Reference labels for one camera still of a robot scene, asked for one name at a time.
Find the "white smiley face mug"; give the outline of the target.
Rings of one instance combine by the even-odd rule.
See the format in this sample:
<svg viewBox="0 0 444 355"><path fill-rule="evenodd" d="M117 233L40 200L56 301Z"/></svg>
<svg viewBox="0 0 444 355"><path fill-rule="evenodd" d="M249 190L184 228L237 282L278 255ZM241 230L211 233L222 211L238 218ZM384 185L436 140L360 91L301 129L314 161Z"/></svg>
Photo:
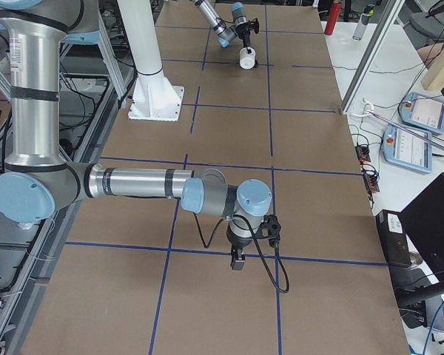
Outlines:
<svg viewBox="0 0 444 355"><path fill-rule="evenodd" d="M251 48L250 53L246 53L244 48L239 52L239 65L244 70L250 70L258 66L258 60L256 59L256 51Z"/></svg>

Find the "black laptop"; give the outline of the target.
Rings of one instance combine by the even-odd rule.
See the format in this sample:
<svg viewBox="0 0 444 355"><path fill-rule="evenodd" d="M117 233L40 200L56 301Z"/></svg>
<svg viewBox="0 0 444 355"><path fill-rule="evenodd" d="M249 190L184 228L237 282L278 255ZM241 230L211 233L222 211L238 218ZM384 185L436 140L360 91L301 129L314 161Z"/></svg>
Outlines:
<svg viewBox="0 0 444 355"><path fill-rule="evenodd" d="M401 211L400 222L430 269L444 271L444 172Z"/></svg>

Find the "orange connector board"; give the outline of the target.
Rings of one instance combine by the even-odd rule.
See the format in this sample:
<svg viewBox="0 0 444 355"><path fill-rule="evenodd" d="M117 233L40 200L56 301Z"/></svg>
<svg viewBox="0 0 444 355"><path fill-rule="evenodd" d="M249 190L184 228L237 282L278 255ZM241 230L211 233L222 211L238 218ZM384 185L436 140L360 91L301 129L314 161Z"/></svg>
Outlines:
<svg viewBox="0 0 444 355"><path fill-rule="evenodd" d="M370 149L368 145L356 145L355 152L360 163L370 163Z"/></svg>
<svg viewBox="0 0 444 355"><path fill-rule="evenodd" d="M363 173L363 180L366 186L366 191L368 193L377 193L380 191L380 187L378 186L378 176L372 174L371 172Z"/></svg>

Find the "lower teach pendant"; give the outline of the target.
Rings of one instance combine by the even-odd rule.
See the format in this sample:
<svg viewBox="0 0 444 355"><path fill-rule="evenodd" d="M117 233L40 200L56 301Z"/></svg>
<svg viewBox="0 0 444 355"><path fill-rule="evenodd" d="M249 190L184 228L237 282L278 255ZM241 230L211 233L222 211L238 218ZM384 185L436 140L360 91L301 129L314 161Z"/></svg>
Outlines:
<svg viewBox="0 0 444 355"><path fill-rule="evenodd" d="M422 173L432 171L431 133L389 124L383 133L383 156L389 162Z"/></svg>

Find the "aluminium frame rail left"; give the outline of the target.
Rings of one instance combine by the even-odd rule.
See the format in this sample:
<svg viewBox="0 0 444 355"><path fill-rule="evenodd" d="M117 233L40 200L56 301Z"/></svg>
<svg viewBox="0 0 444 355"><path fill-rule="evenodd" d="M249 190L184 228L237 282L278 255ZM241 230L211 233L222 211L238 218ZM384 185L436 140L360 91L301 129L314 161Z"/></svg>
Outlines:
<svg viewBox="0 0 444 355"><path fill-rule="evenodd" d="M56 268L80 203L22 230L0 214L0 354L17 354Z"/></svg>

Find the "teach pendant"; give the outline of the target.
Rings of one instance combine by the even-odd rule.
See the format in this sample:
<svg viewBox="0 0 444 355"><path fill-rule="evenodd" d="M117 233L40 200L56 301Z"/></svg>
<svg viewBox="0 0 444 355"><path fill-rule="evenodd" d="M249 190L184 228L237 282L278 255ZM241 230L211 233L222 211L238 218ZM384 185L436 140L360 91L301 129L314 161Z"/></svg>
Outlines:
<svg viewBox="0 0 444 355"><path fill-rule="evenodd" d="M432 134L444 133L444 101L418 92L410 92L400 104L402 122L428 130Z"/></svg>
<svg viewBox="0 0 444 355"><path fill-rule="evenodd" d="M383 156L389 162L422 173L432 171L431 133L389 124L383 133Z"/></svg>

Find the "aluminium frame post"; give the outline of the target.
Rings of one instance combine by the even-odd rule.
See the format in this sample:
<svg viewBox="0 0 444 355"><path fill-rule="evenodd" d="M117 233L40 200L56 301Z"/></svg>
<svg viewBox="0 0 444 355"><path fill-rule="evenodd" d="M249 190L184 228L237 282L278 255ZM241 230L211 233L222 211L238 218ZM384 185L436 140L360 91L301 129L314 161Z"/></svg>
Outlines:
<svg viewBox="0 0 444 355"><path fill-rule="evenodd" d="M405 2L405 0L388 1L386 8L380 17L380 20L377 23L377 26L375 27L372 37L367 45L366 51L364 52L358 68L356 69L351 83L346 91L342 104L340 105L341 115L346 115L349 111L349 108L352 105L352 102L355 99L364 78L366 77L366 74L369 72L375 57L386 39L389 29L394 24Z"/></svg>

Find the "upper teach pendant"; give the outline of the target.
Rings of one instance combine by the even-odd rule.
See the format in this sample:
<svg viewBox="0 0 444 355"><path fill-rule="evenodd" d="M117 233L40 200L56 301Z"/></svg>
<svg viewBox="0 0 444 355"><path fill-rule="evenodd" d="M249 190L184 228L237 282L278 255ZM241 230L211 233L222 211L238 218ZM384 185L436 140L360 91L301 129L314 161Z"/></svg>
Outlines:
<svg viewBox="0 0 444 355"><path fill-rule="evenodd" d="M428 130L432 134L444 133L444 101L418 92L410 92L400 104L402 122Z"/></svg>

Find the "lower orange connector board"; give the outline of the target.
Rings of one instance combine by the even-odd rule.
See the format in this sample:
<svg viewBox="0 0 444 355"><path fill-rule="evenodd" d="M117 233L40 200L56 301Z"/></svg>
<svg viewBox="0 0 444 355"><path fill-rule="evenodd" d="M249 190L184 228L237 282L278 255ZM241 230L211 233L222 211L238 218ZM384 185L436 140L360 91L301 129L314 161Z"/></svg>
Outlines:
<svg viewBox="0 0 444 355"><path fill-rule="evenodd" d="M363 173L363 180L366 186L366 191L368 193L377 193L380 191L380 187L378 186L378 176L372 174L371 172Z"/></svg>

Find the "grey water bottle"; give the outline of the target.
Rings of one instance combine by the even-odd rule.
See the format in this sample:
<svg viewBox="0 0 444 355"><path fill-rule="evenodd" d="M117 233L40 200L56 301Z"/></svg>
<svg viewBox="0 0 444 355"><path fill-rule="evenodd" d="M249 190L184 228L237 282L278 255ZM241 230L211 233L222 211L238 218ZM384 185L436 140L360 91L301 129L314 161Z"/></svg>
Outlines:
<svg viewBox="0 0 444 355"><path fill-rule="evenodd" d="M357 26L352 35L352 39L355 41L360 41L363 38L363 35L366 31L366 28L370 22L370 18L373 15L374 5L367 5L362 14L360 15L360 19L357 23Z"/></svg>

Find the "black box device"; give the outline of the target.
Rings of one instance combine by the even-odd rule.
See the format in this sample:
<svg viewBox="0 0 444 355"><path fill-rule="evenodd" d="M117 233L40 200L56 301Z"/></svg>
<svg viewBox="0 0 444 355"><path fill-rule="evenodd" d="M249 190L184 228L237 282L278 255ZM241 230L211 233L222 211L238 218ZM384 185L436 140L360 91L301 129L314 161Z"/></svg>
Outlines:
<svg viewBox="0 0 444 355"><path fill-rule="evenodd" d="M383 209L375 217L383 254L390 266L408 268L411 259L399 213Z"/></svg>

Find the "upper orange connector board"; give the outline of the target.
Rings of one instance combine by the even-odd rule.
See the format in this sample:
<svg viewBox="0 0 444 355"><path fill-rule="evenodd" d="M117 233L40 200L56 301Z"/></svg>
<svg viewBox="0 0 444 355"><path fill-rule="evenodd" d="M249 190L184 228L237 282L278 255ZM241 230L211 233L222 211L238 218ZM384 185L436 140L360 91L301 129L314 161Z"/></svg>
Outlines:
<svg viewBox="0 0 444 355"><path fill-rule="evenodd" d="M356 145L355 152L360 163L370 163L370 149L368 145Z"/></svg>

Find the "white pedestal column with base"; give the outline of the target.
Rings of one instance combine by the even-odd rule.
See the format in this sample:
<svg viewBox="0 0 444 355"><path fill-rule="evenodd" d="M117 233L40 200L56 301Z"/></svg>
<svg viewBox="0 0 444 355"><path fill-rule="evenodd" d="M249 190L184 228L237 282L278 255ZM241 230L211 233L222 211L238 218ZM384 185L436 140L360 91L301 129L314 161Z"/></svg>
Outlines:
<svg viewBox="0 0 444 355"><path fill-rule="evenodd" d="M120 0L118 6L138 74L129 118L177 121L184 88L173 86L164 74L150 2Z"/></svg>

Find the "red bottle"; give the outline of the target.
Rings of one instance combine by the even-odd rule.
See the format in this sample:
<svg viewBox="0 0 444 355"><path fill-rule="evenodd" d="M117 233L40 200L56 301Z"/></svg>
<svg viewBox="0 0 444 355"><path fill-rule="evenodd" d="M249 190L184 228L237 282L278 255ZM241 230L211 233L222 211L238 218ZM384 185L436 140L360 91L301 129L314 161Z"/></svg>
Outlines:
<svg viewBox="0 0 444 355"><path fill-rule="evenodd" d="M331 36L334 32L335 25L342 10L342 1L335 0L332 2L332 6L329 10L329 17L326 22L324 34L326 36Z"/></svg>

